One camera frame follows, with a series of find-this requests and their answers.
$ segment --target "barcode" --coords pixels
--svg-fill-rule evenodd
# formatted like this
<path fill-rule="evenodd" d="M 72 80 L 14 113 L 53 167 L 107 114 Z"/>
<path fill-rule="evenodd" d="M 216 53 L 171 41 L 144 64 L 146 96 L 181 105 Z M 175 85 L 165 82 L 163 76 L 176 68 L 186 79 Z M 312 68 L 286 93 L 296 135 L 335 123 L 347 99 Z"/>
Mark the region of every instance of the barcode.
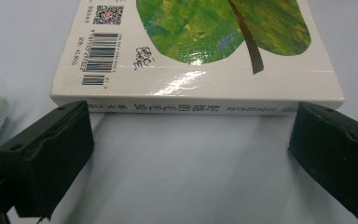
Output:
<path fill-rule="evenodd" d="M 103 85 L 104 76 L 84 75 L 82 85 Z"/>
<path fill-rule="evenodd" d="M 84 72 L 111 72 L 118 34 L 93 34 L 89 58 Z"/>

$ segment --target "white table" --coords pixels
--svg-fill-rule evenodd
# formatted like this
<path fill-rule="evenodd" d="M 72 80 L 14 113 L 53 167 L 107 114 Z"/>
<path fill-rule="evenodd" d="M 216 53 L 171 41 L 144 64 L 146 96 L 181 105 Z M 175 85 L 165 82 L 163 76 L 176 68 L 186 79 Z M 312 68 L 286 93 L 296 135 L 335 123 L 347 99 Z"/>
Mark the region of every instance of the white table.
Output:
<path fill-rule="evenodd" d="M 0 145 L 56 107 L 49 91 L 78 2 L 0 0 L 0 95 L 10 102 Z M 358 1 L 309 2 L 346 94 L 338 111 L 358 120 Z M 52 224 L 358 223 L 288 153 L 294 118 L 92 114 L 91 122 L 94 153 Z"/>

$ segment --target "black object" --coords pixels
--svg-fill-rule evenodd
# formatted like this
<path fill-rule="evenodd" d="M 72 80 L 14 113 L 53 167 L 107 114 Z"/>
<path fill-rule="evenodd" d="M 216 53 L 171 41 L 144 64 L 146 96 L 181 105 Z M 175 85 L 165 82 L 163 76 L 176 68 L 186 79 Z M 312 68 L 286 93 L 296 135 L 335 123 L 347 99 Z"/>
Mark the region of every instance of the black object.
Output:
<path fill-rule="evenodd" d="M 358 121 L 301 103 L 289 150 L 314 180 L 358 217 Z"/>
<path fill-rule="evenodd" d="M 94 147 L 86 102 L 56 108 L 0 147 L 0 224 L 14 205 L 19 217 L 48 217 Z"/>

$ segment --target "green leaf illustration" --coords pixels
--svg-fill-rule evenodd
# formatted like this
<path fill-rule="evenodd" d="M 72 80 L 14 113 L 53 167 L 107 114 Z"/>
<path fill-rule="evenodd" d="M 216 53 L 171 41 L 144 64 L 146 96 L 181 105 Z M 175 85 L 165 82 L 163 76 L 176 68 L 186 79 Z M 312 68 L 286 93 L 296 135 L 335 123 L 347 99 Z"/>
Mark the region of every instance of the green leaf illustration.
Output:
<path fill-rule="evenodd" d="M 292 56 L 310 45 L 296 0 L 137 0 L 158 51 L 189 64 L 227 58 L 245 41 L 254 74 L 264 69 L 258 48 Z"/>

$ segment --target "qr code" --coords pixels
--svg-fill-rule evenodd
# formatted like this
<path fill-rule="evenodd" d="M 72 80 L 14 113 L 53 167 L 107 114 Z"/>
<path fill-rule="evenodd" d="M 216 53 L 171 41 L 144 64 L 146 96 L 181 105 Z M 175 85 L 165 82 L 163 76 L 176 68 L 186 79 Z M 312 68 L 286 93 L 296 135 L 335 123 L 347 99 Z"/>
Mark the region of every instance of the qr code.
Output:
<path fill-rule="evenodd" d="M 97 6 L 93 24 L 120 25 L 123 10 L 123 6 Z"/>

